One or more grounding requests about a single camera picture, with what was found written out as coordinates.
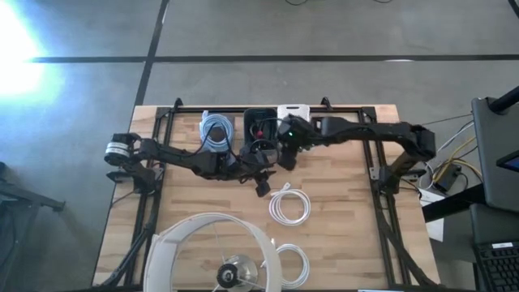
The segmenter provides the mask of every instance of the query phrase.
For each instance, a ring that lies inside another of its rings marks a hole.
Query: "blue cable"
[[[221,114],[209,114],[207,110],[202,113],[202,122],[199,125],[200,138],[202,141],[205,140],[205,136],[208,135],[209,128],[211,128],[211,125],[214,123],[216,123],[216,125],[213,127],[213,129],[215,127],[223,128],[225,133],[227,133],[229,143],[232,145],[234,137],[233,124],[227,117]],[[204,148],[212,152],[225,152],[229,150],[229,146],[227,145],[225,138],[222,141],[216,142],[211,139],[211,136],[207,138],[204,144]]]

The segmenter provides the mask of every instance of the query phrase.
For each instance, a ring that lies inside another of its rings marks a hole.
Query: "coiled cable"
[[[299,274],[299,277],[294,281],[287,281],[285,280],[285,278],[281,278],[281,286],[283,289],[297,289],[299,286],[304,284],[307,281],[308,276],[310,276],[310,260],[308,259],[305,252],[302,251],[301,247],[298,247],[297,245],[292,243],[283,244],[276,248],[276,251],[278,254],[282,253],[283,251],[294,251],[298,253],[299,256],[301,256],[302,271],[301,274]]]
[[[212,152],[225,152],[229,150],[229,145],[227,144],[227,140],[232,144],[233,143],[233,137],[234,137],[234,128],[233,124],[230,122],[230,120],[221,115],[221,114],[209,114],[207,110],[205,110],[202,113],[202,122],[200,122],[200,138],[202,141],[206,141],[203,145],[204,148],[212,151]],[[211,136],[207,137],[209,135],[209,132],[211,130],[211,127],[220,127],[223,131],[227,134],[227,140],[222,139],[221,141],[213,141],[211,139]]]
[[[295,195],[302,201],[303,214],[297,220],[290,220],[281,211],[281,199],[286,195]],[[310,216],[311,204],[307,194],[298,189],[290,189],[290,184],[287,182],[280,191],[274,191],[270,194],[270,204],[268,205],[268,211],[270,216],[278,223],[285,226],[297,226],[301,225]]]

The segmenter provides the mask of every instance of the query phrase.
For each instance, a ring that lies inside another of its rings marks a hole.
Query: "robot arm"
[[[141,164],[143,160],[159,161],[190,169],[193,174],[205,179],[238,180],[254,179],[258,183],[259,196],[270,192],[267,184],[272,171],[262,171],[273,164],[268,162],[262,152],[247,152],[240,157],[230,152],[188,152],[183,149],[161,145],[152,139],[137,134],[114,134],[105,153],[105,161],[110,165],[123,168],[133,179],[135,189],[148,194],[157,188],[156,174],[153,169]]]
[[[281,156],[277,162],[286,170],[293,170],[296,156],[302,149],[314,146],[340,144],[348,140],[394,141],[402,145],[405,152],[389,167],[380,169],[379,181],[382,191],[398,193],[398,183],[419,161],[429,161],[435,156],[434,133],[421,126],[406,122],[361,124],[344,118],[314,118],[312,123],[289,115],[277,131],[281,144]],[[137,134],[114,134],[105,153],[105,161],[123,168],[134,179],[135,189],[148,194],[157,189],[156,174],[144,167],[143,160],[154,160],[190,169],[195,175],[205,179],[238,180],[254,179],[258,184],[258,196],[270,192],[267,184],[273,166],[261,152],[244,151],[240,156],[231,152],[188,152],[179,148],[164,146],[152,139]]]
[[[341,144],[348,140],[397,142],[405,151],[379,172],[381,191],[393,190],[395,193],[398,193],[402,176],[418,162],[429,161],[436,154],[435,134],[407,122],[362,124],[344,118],[324,117],[313,118],[310,123],[300,117],[289,116],[279,126],[277,134],[282,144],[278,164],[286,170],[295,167],[296,156],[301,149]]]

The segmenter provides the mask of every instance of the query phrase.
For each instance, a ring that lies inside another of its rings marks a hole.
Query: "wooden table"
[[[374,107],[379,122],[399,121],[395,105]],[[151,137],[156,109],[156,106],[136,107],[130,131]],[[355,114],[334,115],[357,120]],[[200,119],[200,114],[175,114],[171,145],[197,149]],[[240,115],[236,115],[234,125],[234,148],[238,151],[243,139]],[[388,163],[402,152],[394,143],[384,143],[384,150]],[[273,190],[290,182],[311,199],[311,215],[302,225],[285,227],[275,222],[268,213],[269,197],[258,198],[253,182],[240,185],[238,182],[208,181],[196,177],[190,170],[168,165],[157,233],[197,213],[227,213],[255,224],[275,238],[277,245],[293,243],[306,252],[311,272],[301,289],[387,288],[362,142],[317,147],[298,155],[294,171],[279,167],[276,170],[277,174],[269,179]],[[114,200],[131,188],[131,183],[118,185]],[[414,191],[401,190],[396,200],[406,249],[430,279],[440,282],[418,196]],[[111,209],[94,283],[104,281],[127,253],[138,201],[137,195],[131,195]],[[298,217],[302,212],[301,203],[289,198],[284,199],[282,208],[288,217]],[[260,248],[250,235],[231,223],[218,223],[216,227],[227,257],[243,253],[260,265],[263,260]],[[395,274],[399,278],[395,255],[392,251]],[[141,264],[142,258],[138,258],[137,279]],[[174,274],[175,289],[212,289],[221,265],[213,229],[206,228],[192,236],[176,264],[181,268]],[[293,280],[301,271],[301,260],[290,251],[284,252],[281,253],[281,266],[284,278]]]

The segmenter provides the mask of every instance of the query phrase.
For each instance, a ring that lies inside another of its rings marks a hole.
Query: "power adapter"
[[[439,177],[438,182],[434,183],[434,187],[441,192],[447,192],[451,189],[458,176],[460,176],[461,166],[449,164],[444,173]]]

